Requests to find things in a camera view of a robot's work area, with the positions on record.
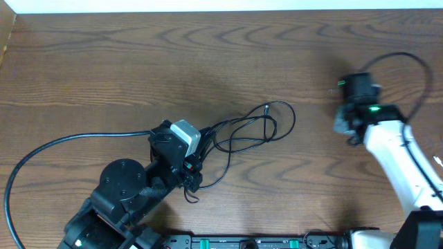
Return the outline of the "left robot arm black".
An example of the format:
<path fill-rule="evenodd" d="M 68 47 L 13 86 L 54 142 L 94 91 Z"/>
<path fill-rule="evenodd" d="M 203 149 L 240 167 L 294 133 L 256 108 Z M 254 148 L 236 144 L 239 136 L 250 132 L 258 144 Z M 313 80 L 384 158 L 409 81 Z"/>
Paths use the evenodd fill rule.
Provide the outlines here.
<path fill-rule="evenodd" d="M 141 220 L 172 190 L 196 192 L 202 157 L 215 132 L 185 120 L 149 132 L 151 163 L 123 158 L 106 166 L 97 188 L 67 223 L 60 248 L 166 248 L 166 236 Z"/>

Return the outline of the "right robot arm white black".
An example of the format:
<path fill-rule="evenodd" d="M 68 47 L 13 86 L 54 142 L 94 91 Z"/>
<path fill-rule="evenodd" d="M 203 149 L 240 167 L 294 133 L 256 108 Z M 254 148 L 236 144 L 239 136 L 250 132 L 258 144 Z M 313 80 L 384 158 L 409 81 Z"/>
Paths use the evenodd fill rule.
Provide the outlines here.
<path fill-rule="evenodd" d="M 396 104 L 379 101 L 381 87 L 371 74 L 342 77 L 343 103 L 334 130 L 364 145 L 382 167 L 406 220 L 397 234 L 378 229 L 352 231 L 350 248 L 439 248 L 442 233 L 442 179 L 426 159 Z"/>

